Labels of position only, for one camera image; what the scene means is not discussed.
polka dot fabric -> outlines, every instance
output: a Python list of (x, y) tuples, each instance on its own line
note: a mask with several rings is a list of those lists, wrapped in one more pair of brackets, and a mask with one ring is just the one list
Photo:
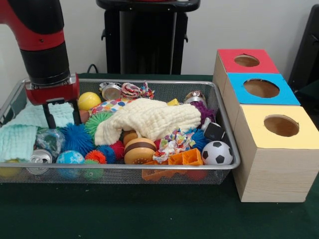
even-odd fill
[(112, 112), (112, 113), (114, 113), (114, 112), (120, 110), (121, 108), (123, 108), (128, 103), (132, 102), (133, 100), (126, 99), (126, 98), (119, 98), (116, 100), (105, 101), (105, 102), (102, 102), (101, 104), (91, 108), (89, 110), (89, 113), (90, 113), (90, 116), (94, 115), (96, 113), (99, 113), (99, 112)]

wire mesh basket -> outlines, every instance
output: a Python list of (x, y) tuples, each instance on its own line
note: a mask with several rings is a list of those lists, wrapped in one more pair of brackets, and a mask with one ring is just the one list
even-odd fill
[[(131, 82), (142, 86), (144, 80), (80, 79), (80, 93), (96, 92), (101, 82)], [(207, 105), (218, 112), (217, 122), (225, 129), (224, 141), (232, 148), (230, 165), (125, 165), (117, 164), (39, 164), (0, 163), (1, 183), (96, 183), (96, 184), (221, 184), (231, 169), (238, 167), (240, 156), (218, 88), (212, 82), (148, 81), (155, 90), (155, 100), (183, 102), (194, 90), (205, 94)], [(23, 82), (16, 85), (0, 110), (0, 121), (6, 124), (25, 107)]]

soccer ball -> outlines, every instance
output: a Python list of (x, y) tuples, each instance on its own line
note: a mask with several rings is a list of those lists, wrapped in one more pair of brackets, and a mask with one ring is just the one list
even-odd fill
[(229, 165), (233, 161), (231, 148), (221, 141), (208, 143), (201, 154), (205, 165)]

circular hole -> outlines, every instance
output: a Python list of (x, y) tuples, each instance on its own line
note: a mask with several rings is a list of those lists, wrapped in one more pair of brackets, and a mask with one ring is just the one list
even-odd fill
[(266, 80), (251, 79), (244, 83), (246, 91), (261, 98), (272, 98), (279, 94), (279, 88)]
[(287, 116), (268, 116), (265, 118), (264, 124), (270, 132), (283, 137), (291, 137), (299, 132), (299, 124)]
[(235, 62), (240, 66), (245, 67), (254, 67), (260, 64), (259, 60), (256, 57), (250, 55), (239, 55), (235, 57)]

orange plastic block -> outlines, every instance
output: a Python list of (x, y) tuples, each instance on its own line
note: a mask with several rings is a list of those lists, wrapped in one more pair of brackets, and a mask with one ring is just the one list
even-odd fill
[(194, 148), (192, 150), (185, 151), (185, 152), (171, 156), (168, 160), (168, 164), (199, 166), (199, 165), (204, 165), (204, 162), (201, 159), (200, 151), (197, 148)]
[[(167, 165), (168, 160), (159, 164), (157, 161), (151, 161), (145, 163), (146, 165)], [(185, 174), (187, 170), (163, 170), (163, 169), (143, 169), (142, 170), (142, 178), (145, 181), (153, 181), (158, 182), (162, 177), (172, 178), (175, 173)]]

